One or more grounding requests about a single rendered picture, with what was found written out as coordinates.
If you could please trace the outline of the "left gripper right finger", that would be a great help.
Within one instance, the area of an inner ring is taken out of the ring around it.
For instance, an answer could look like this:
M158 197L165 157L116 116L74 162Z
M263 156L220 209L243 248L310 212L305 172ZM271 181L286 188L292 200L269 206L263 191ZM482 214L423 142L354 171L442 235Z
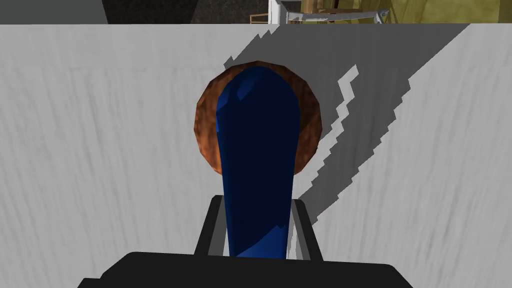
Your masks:
M291 201L286 258L306 261L324 260L306 205L300 199Z

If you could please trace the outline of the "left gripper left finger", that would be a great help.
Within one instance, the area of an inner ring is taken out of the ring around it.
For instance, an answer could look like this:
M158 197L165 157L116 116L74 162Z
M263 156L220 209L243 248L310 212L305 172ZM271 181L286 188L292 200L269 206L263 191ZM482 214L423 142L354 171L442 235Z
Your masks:
M224 256L227 241L225 197L214 195L194 250L198 256Z

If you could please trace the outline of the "blue and brown door handle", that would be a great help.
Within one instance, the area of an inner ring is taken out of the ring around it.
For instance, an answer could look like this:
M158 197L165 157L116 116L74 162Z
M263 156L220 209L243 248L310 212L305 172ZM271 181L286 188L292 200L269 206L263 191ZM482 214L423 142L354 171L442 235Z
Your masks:
M312 89L283 65L237 64L208 83L193 131L222 177L232 257L286 258L294 177L315 155L322 129Z

